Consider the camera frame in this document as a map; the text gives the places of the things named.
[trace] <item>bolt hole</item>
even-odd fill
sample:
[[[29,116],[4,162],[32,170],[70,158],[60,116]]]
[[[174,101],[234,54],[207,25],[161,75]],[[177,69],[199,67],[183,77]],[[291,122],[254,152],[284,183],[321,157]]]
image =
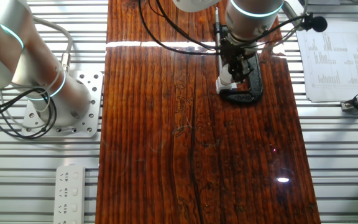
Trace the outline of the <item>bolt hole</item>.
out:
[[[75,119],[79,119],[80,115],[76,112],[76,111],[71,111],[70,114],[72,115],[73,118]]]

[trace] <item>reddish-brown wooden surface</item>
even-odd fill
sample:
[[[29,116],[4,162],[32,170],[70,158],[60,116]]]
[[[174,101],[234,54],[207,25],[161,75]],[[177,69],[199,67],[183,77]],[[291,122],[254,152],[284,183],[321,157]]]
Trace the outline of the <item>reddish-brown wooden surface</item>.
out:
[[[192,37],[213,41],[213,8],[162,4]],[[142,7],[158,39],[185,41]],[[215,57],[150,47],[137,1],[110,0],[108,42],[97,224],[320,222],[284,58],[262,53],[264,95],[238,106],[216,94]]]

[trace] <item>power strip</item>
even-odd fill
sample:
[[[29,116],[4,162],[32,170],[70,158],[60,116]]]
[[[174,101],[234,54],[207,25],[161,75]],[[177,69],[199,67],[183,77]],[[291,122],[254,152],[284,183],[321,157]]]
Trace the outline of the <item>power strip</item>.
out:
[[[56,170],[53,224],[83,224],[85,167],[60,166]]]

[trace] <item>metal bracket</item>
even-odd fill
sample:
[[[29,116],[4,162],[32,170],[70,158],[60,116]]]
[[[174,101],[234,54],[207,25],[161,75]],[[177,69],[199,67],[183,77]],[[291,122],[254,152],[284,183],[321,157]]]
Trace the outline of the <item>metal bracket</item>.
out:
[[[349,113],[352,115],[358,115],[358,109],[356,109],[353,106],[353,100],[342,101],[341,108],[342,108],[343,112],[346,112],[346,113]]]
[[[91,95],[89,110],[75,124],[68,127],[53,127],[43,138],[91,138],[98,131],[103,74],[101,72],[70,71],[70,76],[82,82],[89,90]],[[27,103],[23,124],[28,127],[44,124],[30,101]],[[40,130],[41,128],[22,128],[22,133],[28,136]]]

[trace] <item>paper sheet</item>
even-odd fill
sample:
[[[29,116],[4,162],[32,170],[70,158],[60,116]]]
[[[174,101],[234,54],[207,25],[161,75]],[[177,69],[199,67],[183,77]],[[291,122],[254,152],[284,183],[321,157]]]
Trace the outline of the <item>paper sheet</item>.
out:
[[[328,21],[323,33],[297,32],[312,102],[350,100],[358,94],[358,22]]]

